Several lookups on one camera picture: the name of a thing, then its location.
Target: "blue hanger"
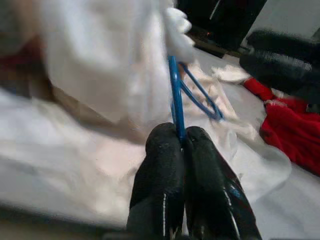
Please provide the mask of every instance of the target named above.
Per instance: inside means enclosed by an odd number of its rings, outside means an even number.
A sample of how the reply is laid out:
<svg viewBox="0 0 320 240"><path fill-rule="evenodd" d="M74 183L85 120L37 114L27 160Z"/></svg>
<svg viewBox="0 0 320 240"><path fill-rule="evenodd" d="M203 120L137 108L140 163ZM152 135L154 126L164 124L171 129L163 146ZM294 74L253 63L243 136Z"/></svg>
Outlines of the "blue hanger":
<svg viewBox="0 0 320 240"><path fill-rule="evenodd" d="M186 138L186 129L185 129L185 119L184 119L183 102L181 97L181 89L191 99L191 101L195 105L197 105L198 108L200 108L209 118L214 119L216 121L220 121L224 119L224 115L219 110L217 105L209 97L206 90L201 86L200 82L188 70L187 66L180 63L185 73L191 78L194 84L202 92L202 94L205 96L205 99L208 101L209 105L212 107L214 111L211 111L206 106L204 106L201 102L199 102L193 96L192 92L186 86L186 84L181 80L176 58L174 56L169 56L168 61L169 61L170 81L171 81L172 96L173 96L173 103L171 105L172 118L173 118L173 123L175 124L175 127L176 127L179 140L182 143Z"/></svg>

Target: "white glove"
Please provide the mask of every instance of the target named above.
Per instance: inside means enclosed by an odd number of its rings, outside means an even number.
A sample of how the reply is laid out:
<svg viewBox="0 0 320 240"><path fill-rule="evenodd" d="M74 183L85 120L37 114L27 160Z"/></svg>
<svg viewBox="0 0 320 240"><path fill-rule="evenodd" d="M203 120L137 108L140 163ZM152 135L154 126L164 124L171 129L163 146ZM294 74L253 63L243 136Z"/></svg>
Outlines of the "white glove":
<svg viewBox="0 0 320 240"><path fill-rule="evenodd" d="M185 35L192 27L187 20L187 15L177 8L168 7L164 14L164 24L168 55L176 56L179 62L192 63L195 42Z"/></svg>

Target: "blue plastic hanger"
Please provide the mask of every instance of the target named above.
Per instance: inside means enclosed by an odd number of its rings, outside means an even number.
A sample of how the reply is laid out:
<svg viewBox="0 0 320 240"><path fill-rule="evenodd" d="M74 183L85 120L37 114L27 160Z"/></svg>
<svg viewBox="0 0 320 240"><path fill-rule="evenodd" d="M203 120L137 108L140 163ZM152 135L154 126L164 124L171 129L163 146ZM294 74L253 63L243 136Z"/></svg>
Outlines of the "blue plastic hanger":
<svg viewBox="0 0 320 240"><path fill-rule="evenodd" d="M212 101L212 99L207 94L206 90L201 86L199 81L192 75L192 73L188 70L187 66L180 63L183 67L185 73L191 78L194 84L198 87L198 89L205 96L205 99L208 101L209 105L212 107L213 111L204 106L201 102L199 102L192 94L190 89L186 86L186 84L181 80L180 73L178 69L178 63L174 56L169 56L169 70L170 70L170 81L172 88L172 96L173 103L171 106L173 123L175 124L176 131L181 143L184 142L186 138L186 128L185 128L185 119L184 119L184 109L183 102L181 97L181 89L183 92L191 99L191 101L198 106L209 118L214 119L216 121L220 121L224 119L223 113L219 110L217 105Z"/></svg>

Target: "black object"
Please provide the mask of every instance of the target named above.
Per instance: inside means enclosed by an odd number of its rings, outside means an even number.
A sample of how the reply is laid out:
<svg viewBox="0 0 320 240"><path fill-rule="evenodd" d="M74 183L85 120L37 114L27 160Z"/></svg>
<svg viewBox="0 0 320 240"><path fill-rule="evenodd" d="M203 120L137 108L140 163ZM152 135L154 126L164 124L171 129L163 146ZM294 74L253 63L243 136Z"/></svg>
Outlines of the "black object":
<svg viewBox="0 0 320 240"><path fill-rule="evenodd" d="M251 51L240 65L262 84L320 103L320 42L269 30L256 30L248 38Z"/></svg>
<svg viewBox="0 0 320 240"><path fill-rule="evenodd" d="M194 37L227 50L238 50L267 0L179 0Z"/></svg>
<svg viewBox="0 0 320 240"><path fill-rule="evenodd" d="M260 240L237 176L202 128L186 131L184 156L172 123L160 124L149 135L134 180L127 230L166 240ZM184 203L190 237L180 235Z"/></svg>

